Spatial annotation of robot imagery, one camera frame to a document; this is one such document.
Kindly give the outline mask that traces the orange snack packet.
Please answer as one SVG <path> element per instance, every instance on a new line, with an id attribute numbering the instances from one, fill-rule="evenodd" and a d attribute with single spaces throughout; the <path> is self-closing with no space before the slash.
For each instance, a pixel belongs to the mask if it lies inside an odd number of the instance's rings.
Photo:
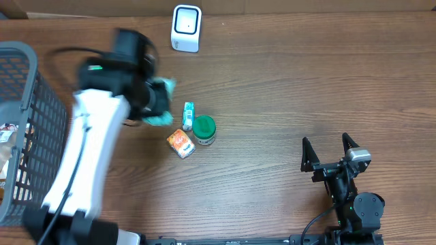
<path id="1" fill-rule="evenodd" d="M 181 129 L 177 129 L 173 134 L 171 134 L 167 138 L 167 142 L 182 159 L 190 156 L 196 150 L 195 144 Z"/>

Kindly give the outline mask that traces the green lid jar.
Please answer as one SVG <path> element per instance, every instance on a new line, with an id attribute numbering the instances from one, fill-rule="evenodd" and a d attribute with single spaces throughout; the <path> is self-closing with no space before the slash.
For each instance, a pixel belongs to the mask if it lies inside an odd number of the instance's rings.
<path id="1" fill-rule="evenodd" d="M 207 146 L 215 141 L 217 127 L 210 116 L 201 115 L 194 120 L 192 131 L 197 142 Z"/>

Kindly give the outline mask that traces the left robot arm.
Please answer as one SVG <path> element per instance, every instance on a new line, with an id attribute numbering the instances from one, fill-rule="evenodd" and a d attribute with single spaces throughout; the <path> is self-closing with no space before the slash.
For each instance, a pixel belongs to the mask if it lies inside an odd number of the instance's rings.
<path id="1" fill-rule="evenodd" d="M 72 126 L 60 168 L 23 225 L 37 244 L 145 244 L 146 236 L 102 221 L 104 182 L 121 127 L 163 118 L 173 81 L 155 76 L 157 51 L 138 31 L 119 29 L 110 52 L 92 50 L 78 69 Z"/>

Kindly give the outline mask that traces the small teal white carton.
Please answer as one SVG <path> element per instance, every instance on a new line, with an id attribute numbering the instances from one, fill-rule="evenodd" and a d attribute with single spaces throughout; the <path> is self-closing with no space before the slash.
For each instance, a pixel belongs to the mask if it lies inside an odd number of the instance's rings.
<path id="1" fill-rule="evenodd" d="M 182 129 L 184 131 L 191 131 L 193 121 L 195 119 L 195 105 L 194 102 L 185 102 L 183 108 Z"/>

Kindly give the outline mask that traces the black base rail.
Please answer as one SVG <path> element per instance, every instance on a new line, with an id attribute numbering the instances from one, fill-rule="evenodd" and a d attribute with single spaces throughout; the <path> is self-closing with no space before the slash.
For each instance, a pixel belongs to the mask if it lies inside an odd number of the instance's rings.
<path id="1" fill-rule="evenodd" d="M 301 235 L 291 235 L 288 238 L 251 238 L 251 239 L 228 239 L 228 240 L 176 240 L 174 238 L 146 239 L 140 244 L 144 245 L 322 245 L 322 244 L 374 244 L 384 245 L 381 235 L 375 235 L 374 240 L 364 238 L 363 241 L 352 241 L 345 238 L 342 242 L 330 242 L 325 235 L 305 235 L 301 240 Z"/>

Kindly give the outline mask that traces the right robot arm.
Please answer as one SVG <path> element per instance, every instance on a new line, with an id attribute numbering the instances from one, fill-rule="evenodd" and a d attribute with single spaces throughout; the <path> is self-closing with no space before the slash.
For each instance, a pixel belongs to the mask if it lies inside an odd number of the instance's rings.
<path id="1" fill-rule="evenodd" d="M 312 219 L 300 235 L 291 239 L 299 244 L 383 244 L 377 234 L 386 202 L 376 194 L 359 192 L 354 178 L 366 171 L 371 153 L 359 146 L 347 133 L 342 134 L 344 156 L 335 163 L 321 163 L 309 139 L 302 139 L 300 170 L 311 172 L 313 182 L 323 182 L 332 207 Z M 311 226 L 335 212 L 338 225 L 327 227 L 323 234 L 309 235 Z"/>

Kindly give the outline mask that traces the white barcode scanner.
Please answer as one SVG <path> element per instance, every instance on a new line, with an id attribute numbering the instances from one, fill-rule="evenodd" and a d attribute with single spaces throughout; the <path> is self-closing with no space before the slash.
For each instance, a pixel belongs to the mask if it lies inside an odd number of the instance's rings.
<path id="1" fill-rule="evenodd" d="M 180 4 L 174 8 L 171 44 L 181 52 L 196 53 L 200 49 L 202 10 L 194 5 Z"/>

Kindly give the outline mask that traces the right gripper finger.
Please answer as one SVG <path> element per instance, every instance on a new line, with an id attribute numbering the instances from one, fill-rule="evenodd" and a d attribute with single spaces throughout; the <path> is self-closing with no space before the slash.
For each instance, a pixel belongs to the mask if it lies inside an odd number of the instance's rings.
<path id="1" fill-rule="evenodd" d="M 300 170 L 302 172 L 312 172 L 314 167 L 319 164 L 320 160 L 318 159 L 309 139 L 304 137 L 302 139 L 302 160 Z"/>
<path id="2" fill-rule="evenodd" d="M 346 153 L 351 148 L 360 147 L 347 133 L 342 134 L 342 142 L 343 142 L 344 153 Z"/>

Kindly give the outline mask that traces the grey plastic mesh basket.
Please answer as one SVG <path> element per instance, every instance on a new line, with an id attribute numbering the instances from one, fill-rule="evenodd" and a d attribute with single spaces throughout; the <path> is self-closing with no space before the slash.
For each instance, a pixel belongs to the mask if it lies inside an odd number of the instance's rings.
<path id="1" fill-rule="evenodd" d="M 1 226 L 22 223 L 39 208 L 54 182 L 67 138 L 64 103 L 38 71 L 35 51 L 23 42 L 1 42 Z"/>

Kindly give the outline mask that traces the teal snack bar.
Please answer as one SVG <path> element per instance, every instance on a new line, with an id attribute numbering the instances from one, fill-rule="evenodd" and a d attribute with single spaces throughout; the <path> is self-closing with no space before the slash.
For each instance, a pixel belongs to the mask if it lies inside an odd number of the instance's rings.
<path id="1" fill-rule="evenodd" d="M 172 95 L 173 95 L 174 89 L 176 87 L 176 80 L 175 79 L 154 76 L 154 77 L 150 78 L 149 80 L 152 80 L 152 81 L 162 80 L 163 82 L 165 82 L 166 88 L 168 90 L 170 102 L 172 101 Z M 152 125 L 152 126 L 168 126 L 168 125 L 172 124 L 173 116 L 171 115 L 170 109 L 169 109 L 168 111 L 164 112 L 162 116 L 142 118 L 142 121 L 144 123 L 147 123 L 147 124 Z"/>

